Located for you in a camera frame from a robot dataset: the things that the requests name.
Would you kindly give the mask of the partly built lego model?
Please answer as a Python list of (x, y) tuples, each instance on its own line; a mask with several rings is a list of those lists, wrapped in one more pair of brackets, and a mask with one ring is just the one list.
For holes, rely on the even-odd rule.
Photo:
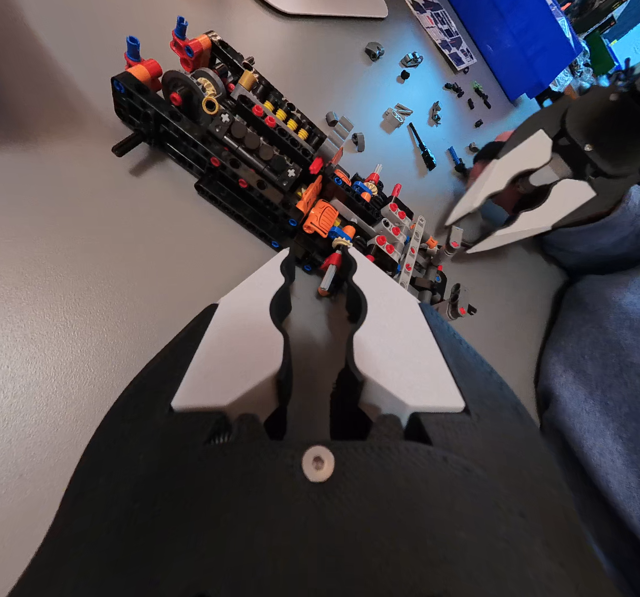
[(163, 151), (196, 178), (195, 190), (276, 251), (290, 249), (304, 272), (322, 276), (318, 295), (344, 283), (346, 249), (358, 250), (418, 300), (451, 321), (477, 309), (462, 284), (447, 290), (445, 262), (465, 247), (463, 230), (444, 241), (384, 185), (340, 164), (347, 139), (326, 134), (214, 31), (188, 37), (178, 16), (170, 39), (180, 69), (163, 71), (125, 40), (122, 73), (111, 78), (114, 110), (131, 133), (112, 149)]

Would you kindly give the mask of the person's right forearm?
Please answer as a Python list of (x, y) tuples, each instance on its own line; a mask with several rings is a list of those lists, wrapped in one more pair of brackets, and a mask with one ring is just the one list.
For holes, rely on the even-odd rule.
[(596, 222), (559, 228), (540, 238), (541, 249), (571, 278), (639, 269), (639, 186)]

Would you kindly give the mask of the lego sticker sheet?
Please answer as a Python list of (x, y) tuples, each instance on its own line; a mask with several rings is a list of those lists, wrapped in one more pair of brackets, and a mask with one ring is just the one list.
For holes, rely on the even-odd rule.
[(440, 0), (404, 1), (455, 71), (464, 71), (476, 64), (477, 58)]

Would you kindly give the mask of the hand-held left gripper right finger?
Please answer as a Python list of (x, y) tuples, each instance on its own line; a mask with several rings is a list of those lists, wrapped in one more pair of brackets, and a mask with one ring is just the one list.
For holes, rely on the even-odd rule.
[(351, 341), (353, 364), (362, 380), (357, 405), (375, 420), (396, 416), (403, 427), (414, 413), (460, 413), (465, 402), (436, 343), (418, 299), (358, 250), (346, 257), (362, 321)]

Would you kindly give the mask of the black lego axle piece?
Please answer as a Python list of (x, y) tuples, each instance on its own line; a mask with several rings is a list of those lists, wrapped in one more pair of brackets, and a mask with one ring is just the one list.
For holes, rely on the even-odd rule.
[(428, 149), (428, 147), (424, 144), (424, 142), (421, 140), (418, 131), (416, 130), (414, 124), (412, 121), (410, 121), (408, 123), (408, 128), (410, 129), (415, 142), (418, 146), (418, 149), (420, 151), (420, 156), (422, 158), (422, 161), (425, 165), (425, 167), (427, 168), (427, 170), (429, 172), (431, 172), (432, 170), (436, 169), (436, 159), (435, 156), (433, 155), (433, 153), (430, 151), (430, 149)]

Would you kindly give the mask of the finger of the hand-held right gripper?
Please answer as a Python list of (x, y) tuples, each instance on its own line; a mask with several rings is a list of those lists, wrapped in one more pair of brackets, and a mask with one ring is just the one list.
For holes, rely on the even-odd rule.
[(517, 176), (545, 166), (552, 157), (553, 140), (543, 131), (535, 132), (503, 157), (485, 167), (452, 209), (445, 225), (451, 226), (502, 192)]
[(535, 209), (521, 211), (512, 222), (467, 250), (468, 254), (484, 252), (551, 231), (553, 225), (570, 215), (596, 192), (587, 183), (562, 179), (550, 188), (547, 198)]

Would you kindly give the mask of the plain blue plastic bin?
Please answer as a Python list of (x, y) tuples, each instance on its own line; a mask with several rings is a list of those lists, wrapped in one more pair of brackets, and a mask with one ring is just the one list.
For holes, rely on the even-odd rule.
[(448, 0), (510, 102), (541, 94), (584, 47), (557, 0)]

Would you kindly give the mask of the person's torso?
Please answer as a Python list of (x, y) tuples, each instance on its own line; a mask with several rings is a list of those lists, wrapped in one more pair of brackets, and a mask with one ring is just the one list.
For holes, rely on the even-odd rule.
[(585, 477), (610, 557), (625, 544), (639, 565), (639, 266), (589, 274), (566, 289), (540, 361), (542, 427)]

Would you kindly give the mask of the scattered black lego pins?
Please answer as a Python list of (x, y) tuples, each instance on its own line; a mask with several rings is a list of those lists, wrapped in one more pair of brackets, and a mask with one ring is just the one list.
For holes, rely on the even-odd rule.
[[(476, 101), (475, 101), (474, 97), (472, 95), (466, 95), (465, 94), (466, 91), (464, 91), (462, 89), (462, 87), (459, 85), (459, 83), (457, 83), (457, 82), (447, 82), (447, 83), (444, 84), (444, 89), (449, 91), (449, 92), (452, 92), (457, 98), (466, 99), (467, 106), (468, 106), (468, 109), (470, 111), (474, 111), (476, 109)], [(487, 108), (488, 110), (491, 110), (492, 105), (491, 105), (491, 103), (489, 101), (489, 96), (488, 96), (487, 100), (482, 100), (480, 97), (478, 97), (475, 94), (473, 88), (472, 88), (472, 94), (480, 101), (480, 103), (482, 103), (485, 106), (485, 108)]]

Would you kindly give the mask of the pile of clear plastic bags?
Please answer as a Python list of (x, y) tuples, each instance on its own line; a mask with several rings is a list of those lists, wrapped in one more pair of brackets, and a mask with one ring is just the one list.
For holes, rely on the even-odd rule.
[(585, 48), (576, 59), (556, 76), (555, 80), (551, 81), (549, 89), (564, 93), (567, 88), (572, 88), (580, 94), (597, 85), (598, 81), (591, 67), (590, 51)]

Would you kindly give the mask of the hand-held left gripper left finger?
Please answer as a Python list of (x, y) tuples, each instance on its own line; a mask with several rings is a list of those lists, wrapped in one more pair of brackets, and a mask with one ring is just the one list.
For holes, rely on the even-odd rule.
[(289, 336), (294, 256), (283, 249), (220, 298), (175, 393), (175, 412), (255, 415), (270, 438), (283, 439), (292, 396)]

